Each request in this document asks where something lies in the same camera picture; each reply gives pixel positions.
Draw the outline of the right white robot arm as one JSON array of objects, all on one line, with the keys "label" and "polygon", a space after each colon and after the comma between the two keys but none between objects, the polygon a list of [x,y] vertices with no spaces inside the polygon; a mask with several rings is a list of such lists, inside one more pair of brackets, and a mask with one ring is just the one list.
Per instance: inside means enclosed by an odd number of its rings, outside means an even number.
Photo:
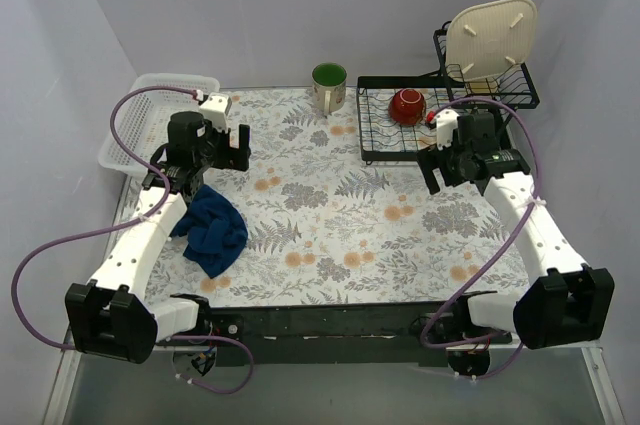
[{"label": "right white robot arm", "polygon": [[538,196],[526,159],[502,146],[492,114],[447,109],[431,122],[436,143],[418,154],[430,193],[441,185],[475,185],[517,248],[529,287],[522,295],[459,294],[427,319],[422,342],[449,347],[512,333],[527,348],[541,349],[599,339],[613,277],[590,267],[569,244]]}]

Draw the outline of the blue t shirt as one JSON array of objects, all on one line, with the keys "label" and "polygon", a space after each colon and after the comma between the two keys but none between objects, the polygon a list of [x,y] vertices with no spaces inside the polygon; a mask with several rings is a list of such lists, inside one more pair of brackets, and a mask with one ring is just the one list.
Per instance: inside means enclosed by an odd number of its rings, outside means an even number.
[{"label": "blue t shirt", "polygon": [[241,255],[248,230],[235,206],[210,186],[203,185],[170,237],[185,237],[183,256],[198,264],[209,278],[216,278]]}]

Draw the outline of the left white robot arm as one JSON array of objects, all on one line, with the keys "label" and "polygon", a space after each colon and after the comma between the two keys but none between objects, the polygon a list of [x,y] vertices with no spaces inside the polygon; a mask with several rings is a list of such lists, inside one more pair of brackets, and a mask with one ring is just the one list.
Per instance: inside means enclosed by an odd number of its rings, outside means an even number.
[{"label": "left white robot arm", "polygon": [[65,307],[75,347],[86,354],[144,362],[160,341],[180,334],[193,345],[213,331],[208,304],[194,295],[172,296],[149,306],[145,291],[152,268],[171,232],[204,186],[210,169],[245,172],[249,167],[251,129],[216,129],[205,113],[173,114],[166,143],[151,155],[142,182],[142,216],[120,237],[109,256],[85,284],[72,284]]}]

